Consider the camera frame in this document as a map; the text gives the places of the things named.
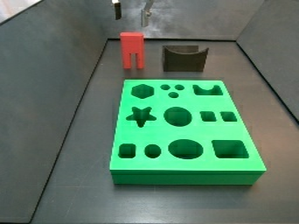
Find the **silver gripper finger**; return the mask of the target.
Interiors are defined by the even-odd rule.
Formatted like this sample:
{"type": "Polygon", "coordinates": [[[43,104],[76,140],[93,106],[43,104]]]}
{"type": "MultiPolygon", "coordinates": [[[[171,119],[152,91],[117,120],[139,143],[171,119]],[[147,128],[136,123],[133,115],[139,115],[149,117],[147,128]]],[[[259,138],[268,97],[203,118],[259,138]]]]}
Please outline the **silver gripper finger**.
{"type": "Polygon", "coordinates": [[[153,6],[155,0],[145,0],[144,8],[141,9],[141,26],[148,26],[148,19],[152,15],[151,8],[153,6]]]}
{"type": "Polygon", "coordinates": [[[120,0],[112,0],[111,2],[115,9],[115,19],[119,20],[121,18],[121,3],[120,0]]]}

